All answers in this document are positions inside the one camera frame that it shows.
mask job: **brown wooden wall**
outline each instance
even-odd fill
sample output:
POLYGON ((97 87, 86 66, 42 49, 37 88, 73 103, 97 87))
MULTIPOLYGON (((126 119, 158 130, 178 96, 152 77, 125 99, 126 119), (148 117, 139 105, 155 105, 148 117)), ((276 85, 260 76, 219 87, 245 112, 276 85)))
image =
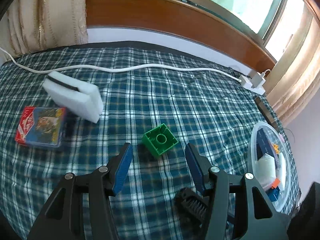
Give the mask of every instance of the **brown wooden wall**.
POLYGON ((170 33, 216 49, 262 72, 275 62, 253 40, 203 10, 178 0, 86 0, 87 25, 170 33))

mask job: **curtain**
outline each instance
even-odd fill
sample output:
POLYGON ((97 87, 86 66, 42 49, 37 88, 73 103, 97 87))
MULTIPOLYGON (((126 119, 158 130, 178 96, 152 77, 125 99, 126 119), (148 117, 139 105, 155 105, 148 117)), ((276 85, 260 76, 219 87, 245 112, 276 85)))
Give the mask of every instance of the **curtain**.
POLYGON ((14 0, 0 21, 0 46, 14 57, 87 42, 85 0, 14 0))
POLYGON ((305 6, 300 27, 266 79, 267 99, 287 125, 320 87, 320 27, 305 6))

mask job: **green plaid cloth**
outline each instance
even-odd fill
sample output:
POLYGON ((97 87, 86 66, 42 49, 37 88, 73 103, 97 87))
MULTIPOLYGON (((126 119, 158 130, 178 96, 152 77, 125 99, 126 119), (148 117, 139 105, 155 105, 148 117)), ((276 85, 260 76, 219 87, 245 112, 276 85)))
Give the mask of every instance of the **green plaid cloth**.
MULTIPOLYGON (((17 61, 37 70, 78 64, 124 68, 159 63, 181 68, 212 67, 239 76, 214 63, 134 48, 63 48, 24 55, 17 61)), ((174 205, 174 196, 181 188, 195 190, 186 164, 185 145, 193 143, 212 165, 227 173, 243 175, 252 128, 264 121, 253 101, 254 94, 236 81, 208 71, 147 68, 124 73, 90 69, 63 73, 97 85, 104 111, 97 124, 76 117, 73 130, 66 131, 63 150, 43 150, 20 146, 14 137, 25 106, 55 105, 41 87, 46 76, 25 71, 12 62, 0 67, 0 209, 13 229, 26 239, 43 204, 65 173, 90 173, 130 142, 133 160, 128 176, 119 195, 111 197, 120 238, 196 239, 190 223, 178 216, 174 205), (143 147, 141 138, 162 123, 179 144, 155 159, 143 147)), ((274 117, 291 152, 283 127, 274 117)), ((292 184, 283 208, 287 214, 295 205, 299 190, 291 155, 289 159, 292 184)), ((234 205, 233 194, 230 204, 234 205)), ((84 220, 86 237, 92 239, 87 196, 84 220)), ((231 226, 226 231, 226 238, 230 237, 231 226)))

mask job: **green plastic toy brick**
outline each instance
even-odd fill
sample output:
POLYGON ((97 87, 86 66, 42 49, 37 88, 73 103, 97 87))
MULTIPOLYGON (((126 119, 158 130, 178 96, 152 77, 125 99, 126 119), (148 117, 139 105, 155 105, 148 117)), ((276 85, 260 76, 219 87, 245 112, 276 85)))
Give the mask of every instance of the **green plastic toy brick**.
POLYGON ((167 150, 175 146, 178 143, 178 140, 163 123, 144 133, 142 142, 154 157, 160 157, 167 150))

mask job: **blue gripper pad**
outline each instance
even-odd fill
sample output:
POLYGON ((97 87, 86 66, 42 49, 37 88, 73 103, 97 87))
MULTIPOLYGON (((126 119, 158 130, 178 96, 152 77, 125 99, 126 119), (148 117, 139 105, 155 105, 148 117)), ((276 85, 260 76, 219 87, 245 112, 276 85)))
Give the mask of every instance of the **blue gripper pad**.
POLYGON ((107 164, 109 171, 109 182, 107 188, 110 195, 116 196, 122 189, 125 178, 128 174, 129 166, 132 161, 133 150, 130 143, 125 143, 120 149, 119 155, 113 157, 107 164))
POLYGON ((206 190, 205 184, 209 182, 209 168, 212 165, 207 157, 199 155, 191 143, 186 145, 185 156, 196 190, 203 194, 206 190))

